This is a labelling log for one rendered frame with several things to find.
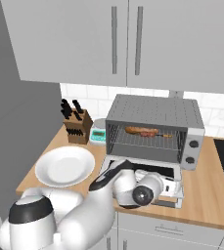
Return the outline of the kebab skewer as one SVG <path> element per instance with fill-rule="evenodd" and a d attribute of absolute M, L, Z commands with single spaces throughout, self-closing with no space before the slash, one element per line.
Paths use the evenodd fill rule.
<path fill-rule="evenodd" d="M 141 137 L 148 137 L 148 138 L 163 137 L 163 138 L 167 138 L 167 139 L 170 139 L 173 137 L 172 135 L 169 135 L 169 134 L 158 134 L 156 131 L 154 131 L 154 132 L 144 131 L 144 132 L 140 133 L 140 136 Z"/>

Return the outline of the brown baguette bread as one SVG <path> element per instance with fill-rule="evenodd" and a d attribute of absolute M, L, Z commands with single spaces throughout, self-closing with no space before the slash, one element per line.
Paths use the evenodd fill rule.
<path fill-rule="evenodd" d="M 158 133 L 158 129 L 154 128 L 144 128 L 144 127 L 125 127 L 125 132 L 129 134 L 141 134 L 141 133 Z"/>

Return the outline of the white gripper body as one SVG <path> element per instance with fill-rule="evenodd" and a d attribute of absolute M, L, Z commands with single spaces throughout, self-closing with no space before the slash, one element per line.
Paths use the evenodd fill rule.
<path fill-rule="evenodd" d="M 162 192 L 163 195 L 172 197 L 179 192 L 181 188 L 180 181 L 168 177 L 163 178 L 162 181 L 163 181 L 163 192 Z"/>

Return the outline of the grey fridge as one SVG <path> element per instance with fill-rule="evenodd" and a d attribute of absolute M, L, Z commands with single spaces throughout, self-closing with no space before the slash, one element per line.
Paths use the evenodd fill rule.
<path fill-rule="evenodd" d="M 58 83 L 20 80 L 0 2 L 0 218 L 16 188 L 62 127 Z"/>

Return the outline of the toaster oven door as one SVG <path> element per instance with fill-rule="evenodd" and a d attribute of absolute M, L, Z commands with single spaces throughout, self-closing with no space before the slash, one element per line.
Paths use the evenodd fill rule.
<path fill-rule="evenodd" d="M 179 192 L 165 196 L 162 179 L 168 177 L 181 182 Z M 90 189 L 114 197 L 125 209 L 158 205 L 181 208 L 184 191 L 181 170 L 177 164 L 153 160 L 106 156 L 99 177 Z"/>

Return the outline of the grey toaster oven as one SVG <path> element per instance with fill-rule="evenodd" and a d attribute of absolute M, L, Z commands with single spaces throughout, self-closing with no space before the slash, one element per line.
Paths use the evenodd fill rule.
<path fill-rule="evenodd" d="M 126 133 L 127 126 L 154 128 L 173 137 L 141 137 Z M 185 170 L 196 168 L 203 136 L 195 100 L 118 94 L 106 118 L 107 154 L 176 163 Z M 198 141 L 199 147 L 190 147 L 190 141 Z M 195 163 L 186 162 L 189 156 Z"/>

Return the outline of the grey wall socket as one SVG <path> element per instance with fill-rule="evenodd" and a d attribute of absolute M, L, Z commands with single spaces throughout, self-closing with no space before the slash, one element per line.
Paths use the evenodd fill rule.
<path fill-rule="evenodd" d="M 184 97 L 184 91 L 169 91 L 169 98 L 175 98 L 175 99 L 183 99 Z"/>

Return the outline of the white plate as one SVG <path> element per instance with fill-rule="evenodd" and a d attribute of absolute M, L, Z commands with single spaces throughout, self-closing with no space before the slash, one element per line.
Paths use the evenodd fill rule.
<path fill-rule="evenodd" d="M 95 157 L 80 146 L 61 146 L 42 155 L 35 164 L 35 176 L 44 185 L 66 188 L 87 179 L 95 168 Z"/>

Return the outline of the white green kitchen scale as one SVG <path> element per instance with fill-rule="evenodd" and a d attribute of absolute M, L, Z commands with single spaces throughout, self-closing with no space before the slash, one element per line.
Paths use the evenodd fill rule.
<path fill-rule="evenodd" d="M 89 142 L 95 146 L 104 146 L 106 144 L 106 119 L 96 119 L 91 127 Z"/>

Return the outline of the wooden knife block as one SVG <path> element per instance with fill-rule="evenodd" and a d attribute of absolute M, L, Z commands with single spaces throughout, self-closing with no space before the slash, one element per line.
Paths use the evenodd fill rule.
<path fill-rule="evenodd" d="M 69 119 L 64 119 L 63 123 L 67 130 L 67 139 L 71 144 L 86 145 L 93 121 L 86 109 L 79 114 L 79 117 L 80 120 L 72 113 Z"/>

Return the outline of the grey wall cupboard door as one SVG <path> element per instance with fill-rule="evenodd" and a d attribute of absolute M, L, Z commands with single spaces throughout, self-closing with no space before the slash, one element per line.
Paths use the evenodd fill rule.
<path fill-rule="evenodd" d="M 126 85 L 128 0 L 1 0 L 20 79 Z M 112 74 L 112 6 L 117 74 Z"/>
<path fill-rule="evenodd" d="M 138 6 L 144 11 L 136 76 Z M 129 0 L 127 86 L 224 94 L 224 0 Z"/>

